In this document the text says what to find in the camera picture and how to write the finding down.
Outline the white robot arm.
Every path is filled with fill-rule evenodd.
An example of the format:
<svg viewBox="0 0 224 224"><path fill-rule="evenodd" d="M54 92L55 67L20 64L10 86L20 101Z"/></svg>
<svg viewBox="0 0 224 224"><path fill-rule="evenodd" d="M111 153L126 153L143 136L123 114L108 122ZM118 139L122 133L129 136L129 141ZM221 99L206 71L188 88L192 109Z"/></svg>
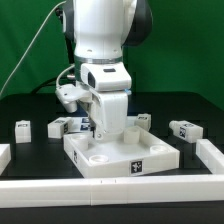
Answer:
<svg viewBox="0 0 224 224"><path fill-rule="evenodd" d="M125 46L141 44L152 30L148 0L67 0L63 31L75 43L75 84L65 86L70 111L81 104L94 137L125 129L132 79L123 64Z"/></svg>

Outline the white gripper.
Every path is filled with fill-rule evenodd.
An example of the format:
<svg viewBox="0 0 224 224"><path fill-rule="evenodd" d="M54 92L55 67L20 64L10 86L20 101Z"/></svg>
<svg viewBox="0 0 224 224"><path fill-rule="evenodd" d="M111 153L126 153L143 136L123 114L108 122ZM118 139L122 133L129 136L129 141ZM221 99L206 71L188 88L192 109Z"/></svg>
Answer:
<svg viewBox="0 0 224 224"><path fill-rule="evenodd" d="M122 62L113 64L82 63L78 87L89 91L89 98L78 100L95 123L93 137L103 133L121 133L125 128L128 94L132 80Z"/></svg>

